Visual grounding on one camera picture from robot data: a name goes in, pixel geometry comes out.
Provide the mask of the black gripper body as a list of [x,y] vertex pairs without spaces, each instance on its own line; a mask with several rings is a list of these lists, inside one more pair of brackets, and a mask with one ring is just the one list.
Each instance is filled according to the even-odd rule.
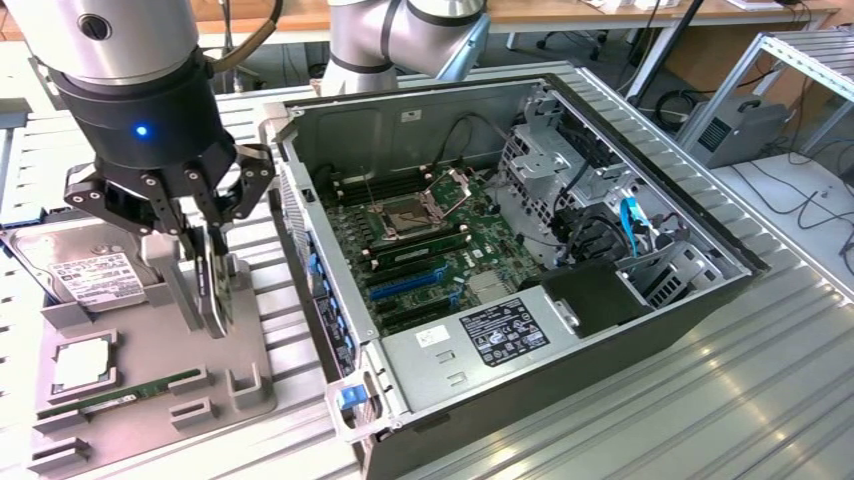
[[236,156],[209,86],[200,49],[165,76],[132,85],[85,82],[52,69],[60,97],[95,152],[103,176],[144,171],[180,175],[195,166],[221,176]]

